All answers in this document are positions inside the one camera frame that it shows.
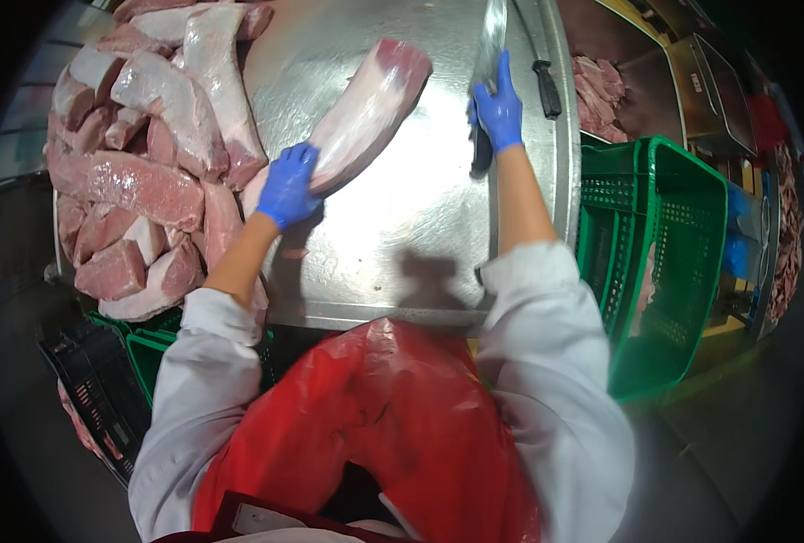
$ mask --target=metal work surface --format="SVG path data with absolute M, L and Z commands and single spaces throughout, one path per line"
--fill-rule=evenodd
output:
M 423 49 L 433 63 L 416 109 L 383 153 L 325 201 L 318 223 L 296 225 L 266 259 L 268 319 L 349 329 L 381 316 L 475 333 L 491 300 L 475 268 L 495 255 L 495 174 L 469 177 L 467 87 L 484 0 L 285 0 L 244 61 L 244 84 L 270 158 L 305 140 L 378 38 Z M 565 113 L 543 116 L 534 60 L 516 11 L 507 16 L 523 139 L 556 230 L 576 244 L 579 130 L 565 33 L 540 6 Z M 301 261 L 285 248 L 307 248 Z

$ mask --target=blue nitrile glove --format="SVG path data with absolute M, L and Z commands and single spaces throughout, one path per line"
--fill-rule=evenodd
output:
M 281 230 L 314 213 L 321 202 L 308 191 L 318 152 L 309 142 L 298 143 L 283 149 L 281 157 L 269 165 L 266 186 L 255 211 L 269 215 Z
M 523 143 L 523 103 L 517 98 L 511 83 L 508 49 L 498 58 L 497 91 L 495 96 L 479 82 L 474 85 L 472 124 L 480 122 L 493 144 L 493 152 Z

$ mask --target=white sleeve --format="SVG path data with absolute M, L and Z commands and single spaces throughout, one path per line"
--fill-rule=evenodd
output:
M 127 488 L 143 541 L 191 529 L 203 474 L 259 394 L 260 360 L 250 347 L 259 335 L 254 318 L 230 295 L 200 288 L 185 298 Z
M 481 270 L 498 295 L 476 360 L 513 429 L 551 543 L 606 543 L 634 476 L 634 437 L 607 395 L 610 350 L 592 290 L 563 243 L 515 248 Z

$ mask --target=red apron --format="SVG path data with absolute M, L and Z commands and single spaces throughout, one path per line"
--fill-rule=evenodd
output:
M 310 514 L 363 466 L 428 541 L 538 541 L 511 429 L 465 344 L 380 319 L 320 343 L 259 397 L 194 501 L 212 527 L 228 490 Z

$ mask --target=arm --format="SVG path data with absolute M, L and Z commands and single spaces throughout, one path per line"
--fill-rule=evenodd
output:
M 308 193 L 317 155 L 307 143 L 282 151 L 257 212 L 204 288 L 185 298 L 181 330 L 160 363 L 152 426 L 127 487 L 144 541 L 191 529 L 203 473 L 258 396 L 260 359 L 251 346 L 260 329 L 249 311 L 254 285 L 278 233 L 317 208 Z
M 610 350 L 592 291 L 557 239 L 520 136 L 507 53 L 498 92 L 475 89 L 498 167 L 499 252 L 481 271 L 497 295 L 476 360 L 514 432 L 550 541 L 608 541 L 625 513 L 632 429 L 606 394 Z

